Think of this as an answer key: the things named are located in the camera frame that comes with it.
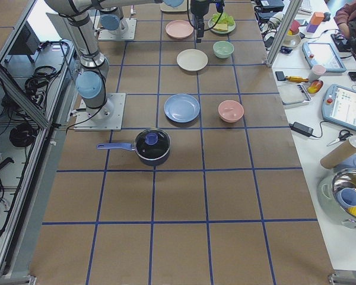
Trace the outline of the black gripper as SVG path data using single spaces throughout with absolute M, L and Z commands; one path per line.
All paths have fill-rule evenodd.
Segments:
M 215 4 L 217 12 L 224 10 L 224 1 L 221 0 L 193 0 L 190 1 L 190 12 L 193 15 L 193 27 L 196 29 L 196 43 L 204 37 L 204 16 L 209 12 L 209 6 Z

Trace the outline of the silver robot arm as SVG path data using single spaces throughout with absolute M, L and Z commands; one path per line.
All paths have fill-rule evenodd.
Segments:
M 85 103 L 89 118 L 95 121 L 107 119 L 112 117 L 115 111 L 114 104 L 106 94 L 109 63 L 98 46 L 89 10 L 102 13 L 105 29 L 118 30 L 122 23 L 122 7 L 152 3 L 153 1 L 46 1 L 66 22 L 66 30 L 79 54 L 83 72 L 78 76 L 75 85 Z
M 100 12 L 100 27 L 96 28 L 100 42 L 133 41 L 136 34 L 137 19 L 128 18 L 120 9 L 114 12 Z M 168 24 L 168 35 L 174 39 L 185 39 L 193 33 L 188 21 L 177 20 Z

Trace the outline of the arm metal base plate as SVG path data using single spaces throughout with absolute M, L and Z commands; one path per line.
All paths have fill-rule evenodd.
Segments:
M 134 18 L 110 18 L 97 29 L 99 41 L 126 41 L 135 37 L 136 19 Z
M 96 110 L 86 108 L 81 99 L 80 109 L 74 125 L 76 131 L 120 131 L 122 128 L 123 113 L 126 102 L 125 93 L 107 93 L 107 102 L 96 114 Z

